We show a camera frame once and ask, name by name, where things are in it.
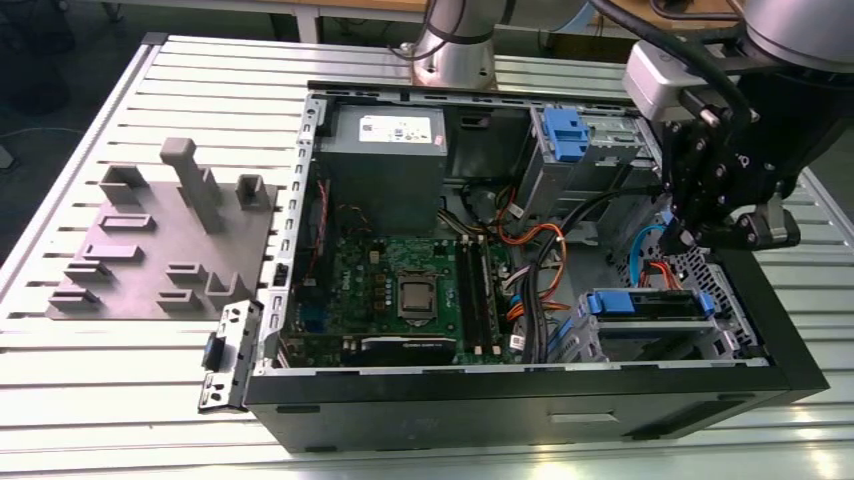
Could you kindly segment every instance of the blue latch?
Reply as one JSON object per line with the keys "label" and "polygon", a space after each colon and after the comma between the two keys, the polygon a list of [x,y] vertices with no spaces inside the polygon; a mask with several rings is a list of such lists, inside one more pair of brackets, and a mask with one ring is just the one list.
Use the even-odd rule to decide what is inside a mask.
{"label": "blue latch", "polygon": [[590,305],[591,315],[602,313],[602,304],[599,303],[599,296],[595,293],[592,295],[587,295],[587,305]]}
{"label": "blue latch", "polygon": [[596,292],[606,313],[634,313],[635,305],[628,292]]}
{"label": "blue latch", "polygon": [[714,298],[711,298],[711,295],[708,295],[706,292],[699,292],[698,299],[699,306],[703,309],[703,313],[706,314],[706,316],[715,313],[715,300]]}
{"label": "blue latch", "polygon": [[543,125],[559,162],[578,162],[590,145],[590,129],[575,109],[546,108]]}

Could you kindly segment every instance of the motherboard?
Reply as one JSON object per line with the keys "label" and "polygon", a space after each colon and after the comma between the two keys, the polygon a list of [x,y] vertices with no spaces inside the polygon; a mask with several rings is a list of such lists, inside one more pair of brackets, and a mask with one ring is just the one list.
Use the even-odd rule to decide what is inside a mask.
{"label": "motherboard", "polygon": [[511,363],[498,272],[508,253],[483,238],[342,238],[328,301],[300,305],[292,367]]}

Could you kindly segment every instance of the blue cable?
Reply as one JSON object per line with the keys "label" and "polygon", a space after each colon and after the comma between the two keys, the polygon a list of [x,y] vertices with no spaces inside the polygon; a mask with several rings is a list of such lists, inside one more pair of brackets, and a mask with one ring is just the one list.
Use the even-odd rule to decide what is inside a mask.
{"label": "blue cable", "polygon": [[640,245],[643,245],[643,237],[652,230],[664,231],[663,225],[650,225],[643,227],[635,235],[635,240],[631,242],[631,250],[628,250],[628,281],[631,286],[636,286],[640,282],[640,270],[638,269],[638,260],[640,260]]}

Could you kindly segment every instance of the cpu socket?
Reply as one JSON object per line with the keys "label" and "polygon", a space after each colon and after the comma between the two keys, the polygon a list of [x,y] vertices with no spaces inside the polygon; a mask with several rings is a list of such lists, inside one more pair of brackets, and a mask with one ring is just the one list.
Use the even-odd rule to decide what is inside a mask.
{"label": "cpu socket", "polygon": [[435,275],[402,272],[398,275],[398,317],[423,327],[438,316]]}

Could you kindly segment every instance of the power supply label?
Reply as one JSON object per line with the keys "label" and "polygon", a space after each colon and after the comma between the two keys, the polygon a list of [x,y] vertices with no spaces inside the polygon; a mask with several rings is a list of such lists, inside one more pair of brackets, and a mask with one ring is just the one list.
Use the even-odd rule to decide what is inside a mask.
{"label": "power supply label", "polygon": [[366,115],[359,120],[359,141],[432,143],[430,118]]}

